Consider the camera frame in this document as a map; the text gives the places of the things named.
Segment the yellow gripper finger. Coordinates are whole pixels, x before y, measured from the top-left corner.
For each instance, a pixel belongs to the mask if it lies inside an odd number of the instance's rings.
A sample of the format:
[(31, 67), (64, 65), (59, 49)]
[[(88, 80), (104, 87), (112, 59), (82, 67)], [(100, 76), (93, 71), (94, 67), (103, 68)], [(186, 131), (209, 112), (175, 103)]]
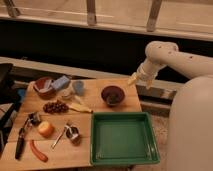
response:
[(151, 87), (151, 85), (152, 85), (152, 80), (148, 80), (146, 82), (146, 89), (149, 89)]
[(129, 85), (132, 85), (134, 84), (135, 82), (137, 81), (137, 74), (136, 73), (133, 73), (129, 79), (128, 79), (128, 84)]

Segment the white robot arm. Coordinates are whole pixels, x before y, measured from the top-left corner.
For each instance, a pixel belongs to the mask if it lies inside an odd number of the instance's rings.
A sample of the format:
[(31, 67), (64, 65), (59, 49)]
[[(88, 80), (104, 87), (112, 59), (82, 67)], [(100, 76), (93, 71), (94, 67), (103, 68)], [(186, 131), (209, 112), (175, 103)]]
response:
[(170, 67), (189, 79), (176, 93), (169, 114), (166, 171), (213, 171), (213, 58), (181, 52), (173, 42), (152, 41), (146, 59), (128, 80), (150, 87)]

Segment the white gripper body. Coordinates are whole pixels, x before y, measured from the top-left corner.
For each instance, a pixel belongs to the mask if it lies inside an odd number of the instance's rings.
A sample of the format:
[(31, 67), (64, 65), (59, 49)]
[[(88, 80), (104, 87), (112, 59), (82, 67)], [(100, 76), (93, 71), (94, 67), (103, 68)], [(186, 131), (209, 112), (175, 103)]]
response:
[(158, 74), (159, 67), (149, 60), (140, 64), (136, 71), (137, 77), (142, 81), (154, 80)]

